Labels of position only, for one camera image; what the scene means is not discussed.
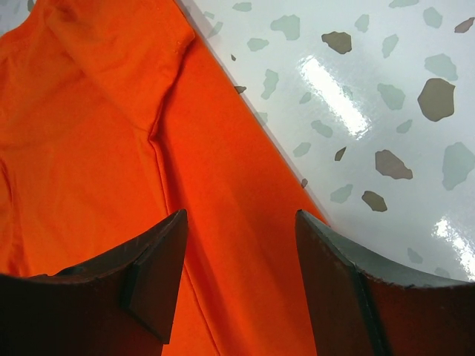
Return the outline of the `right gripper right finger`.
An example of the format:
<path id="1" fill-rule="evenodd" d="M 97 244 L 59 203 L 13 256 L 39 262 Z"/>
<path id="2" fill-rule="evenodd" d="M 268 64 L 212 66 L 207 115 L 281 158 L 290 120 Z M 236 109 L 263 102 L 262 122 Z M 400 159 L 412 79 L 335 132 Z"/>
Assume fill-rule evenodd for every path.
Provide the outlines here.
<path id="1" fill-rule="evenodd" d="M 319 355 L 472 355 L 474 284 L 396 263 L 300 210 L 298 258 Z"/>

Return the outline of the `orange t shirt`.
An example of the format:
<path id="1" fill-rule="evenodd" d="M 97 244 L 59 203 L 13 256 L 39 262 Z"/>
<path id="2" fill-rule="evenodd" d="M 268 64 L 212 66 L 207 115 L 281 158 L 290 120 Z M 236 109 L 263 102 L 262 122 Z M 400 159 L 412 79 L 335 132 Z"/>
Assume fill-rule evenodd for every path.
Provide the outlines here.
<path id="1" fill-rule="evenodd" d="M 313 355 L 314 211 L 173 1 L 38 1 L 1 38 L 1 270 L 52 274 L 186 209 L 166 355 Z"/>

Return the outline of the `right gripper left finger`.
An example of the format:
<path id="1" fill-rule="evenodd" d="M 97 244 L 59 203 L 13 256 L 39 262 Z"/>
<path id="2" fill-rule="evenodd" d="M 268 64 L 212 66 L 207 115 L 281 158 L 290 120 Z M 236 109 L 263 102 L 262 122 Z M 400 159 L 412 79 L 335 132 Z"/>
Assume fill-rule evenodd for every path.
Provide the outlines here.
<path id="1" fill-rule="evenodd" d="M 187 236 L 179 210 L 55 275 L 2 275 L 1 353 L 160 355 L 171 338 Z"/>

